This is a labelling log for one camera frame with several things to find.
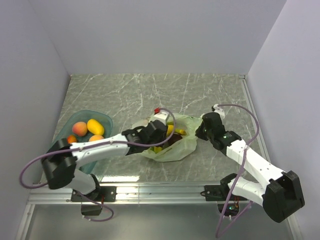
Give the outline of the green plastic bag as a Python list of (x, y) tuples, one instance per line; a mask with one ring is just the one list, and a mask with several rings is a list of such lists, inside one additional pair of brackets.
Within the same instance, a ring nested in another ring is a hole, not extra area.
[(176, 128), (184, 129), (187, 135), (182, 136), (183, 139), (177, 141), (169, 147), (163, 147), (160, 153), (155, 154), (149, 149), (139, 153), (141, 157), (145, 157), (156, 162), (174, 162), (180, 161), (192, 152), (196, 150), (197, 147), (197, 137), (196, 130), (200, 126), (202, 120), (198, 117), (193, 117), (185, 114), (175, 113)]

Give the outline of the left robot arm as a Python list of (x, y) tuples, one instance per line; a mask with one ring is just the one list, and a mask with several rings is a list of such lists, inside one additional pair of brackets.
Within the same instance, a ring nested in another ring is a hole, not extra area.
[(167, 121), (152, 118), (146, 126), (102, 140), (75, 144), (59, 140), (41, 161), (48, 187), (51, 190), (73, 189), (89, 201), (95, 201), (101, 195), (99, 182), (93, 174), (82, 172), (80, 167), (108, 157), (141, 153), (155, 144), (163, 144), (166, 135)]

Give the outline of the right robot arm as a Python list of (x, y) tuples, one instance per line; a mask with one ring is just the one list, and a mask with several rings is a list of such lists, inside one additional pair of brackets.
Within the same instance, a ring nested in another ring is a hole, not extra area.
[(227, 131), (217, 112), (202, 116), (202, 123), (195, 134), (210, 141), (212, 146), (255, 178), (255, 182), (229, 174), (219, 186), (206, 185), (202, 194), (207, 201), (247, 199), (263, 207), (266, 214), (280, 223), (305, 206), (305, 199), (298, 175), (286, 172), (268, 162), (235, 132)]

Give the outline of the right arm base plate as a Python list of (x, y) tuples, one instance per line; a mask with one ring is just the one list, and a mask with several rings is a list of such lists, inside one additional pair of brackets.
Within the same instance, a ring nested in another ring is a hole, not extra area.
[(207, 202), (226, 200), (220, 185), (205, 185), (204, 190), (200, 192), (200, 195), (204, 197)]

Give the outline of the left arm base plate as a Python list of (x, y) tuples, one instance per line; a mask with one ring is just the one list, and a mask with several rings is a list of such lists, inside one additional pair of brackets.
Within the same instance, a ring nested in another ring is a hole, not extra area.
[(94, 191), (94, 193), (90, 193), (87, 196), (81, 196), (77, 191), (73, 190), (71, 194), (71, 202), (115, 202), (117, 195), (117, 187), (116, 186), (101, 186), (99, 191)]

